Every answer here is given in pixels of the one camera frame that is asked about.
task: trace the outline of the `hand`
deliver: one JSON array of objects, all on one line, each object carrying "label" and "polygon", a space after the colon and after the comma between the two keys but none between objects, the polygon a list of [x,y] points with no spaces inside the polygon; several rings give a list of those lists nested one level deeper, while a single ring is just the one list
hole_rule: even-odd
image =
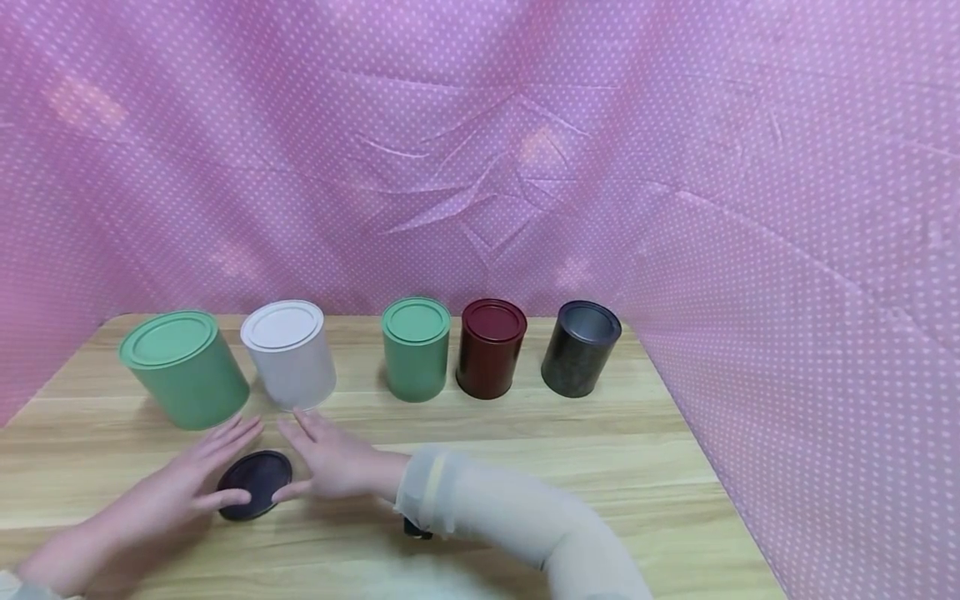
[{"label": "hand", "polygon": [[313,476],[280,488],[274,502],[304,495],[345,498],[367,493],[396,502],[409,456],[377,450],[314,412],[295,411],[294,418],[276,426]]},{"label": "hand", "polygon": [[208,480],[262,431],[259,417],[233,417],[130,488],[94,519],[122,535],[126,544],[136,544],[226,506],[247,504],[251,496],[246,490],[207,493]]}]

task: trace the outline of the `white sleeve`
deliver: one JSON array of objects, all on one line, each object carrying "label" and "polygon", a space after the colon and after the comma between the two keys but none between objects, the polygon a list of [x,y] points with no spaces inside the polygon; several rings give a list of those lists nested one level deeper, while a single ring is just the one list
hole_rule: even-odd
[{"label": "white sleeve", "polygon": [[410,460],[396,509],[423,531],[482,540],[545,571],[555,600],[653,598],[606,523],[533,477],[428,445]]}]

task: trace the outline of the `polka dot curtain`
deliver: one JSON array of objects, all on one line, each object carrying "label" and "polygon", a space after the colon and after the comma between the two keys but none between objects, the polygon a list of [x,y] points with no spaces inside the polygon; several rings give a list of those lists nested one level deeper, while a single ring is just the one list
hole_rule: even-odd
[{"label": "polka dot curtain", "polygon": [[103,321],[638,332],[795,599],[960,597],[960,4],[0,8],[0,422]]}]

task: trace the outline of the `tin can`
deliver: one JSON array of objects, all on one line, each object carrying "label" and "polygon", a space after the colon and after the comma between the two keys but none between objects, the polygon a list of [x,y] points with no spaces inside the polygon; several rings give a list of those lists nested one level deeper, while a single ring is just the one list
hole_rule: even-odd
[{"label": "tin can", "polygon": [[241,325],[240,339],[280,410],[314,408],[337,387],[324,312],[316,304],[282,300],[261,306]]},{"label": "tin can", "polygon": [[250,395],[216,319],[202,311],[153,317],[127,334],[118,353],[181,429],[218,425],[243,408]]},{"label": "tin can", "polygon": [[561,396],[593,391],[623,328],[609,308],[587,300],[561,306],[540,365],[547,387]]},{"label": "tin can", "polygon": [[383,312],[387,385],[405,402],[425,402],[446,384],[450,312],[436,300],[397,300]]},{"label": "tin can", "polygon": [[527,318],[506,300],[482,299],[463,313],[457,383],[482,400],[503,396],[514,383]]}]

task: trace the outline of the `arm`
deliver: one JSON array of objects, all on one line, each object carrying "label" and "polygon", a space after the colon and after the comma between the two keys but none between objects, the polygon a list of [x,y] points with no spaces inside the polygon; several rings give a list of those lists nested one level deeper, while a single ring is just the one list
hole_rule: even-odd
[{"label": "arm", "polygon": [[554,598],[653,597],[603,520],[533,477],[426,446],[403,475],[396,507],[422,530],[485,541],[546,572]]},{"label": "arm", "polygon": [[210,430],[166,467],[143,479],[92,518],[44,543],[16,569],[0,575],[0,600],[56,600],[82,594],[114,558],[250,493],[204,493],[209,476],[263,430],[239,416]]},{"label": "arm", "polygon": [[375,450],[315,414],[282,421],[280,432],[313,472],[277,492],[372,493],[421,530],[498,546],[546,572],[557,600],[649,600],[630,553],[597,514],[575,497],[505,469],[426,446],[411,458]]},{"label": "arm", "polygon": [[[20,594],[24,600],[79,595],[122,550],[119,537],[94,517],[56,534],[20,564],[16,575],[36,587],[35,595],[28,595],[22,588]],[[45,590],[54,595],[43,595]]]}]

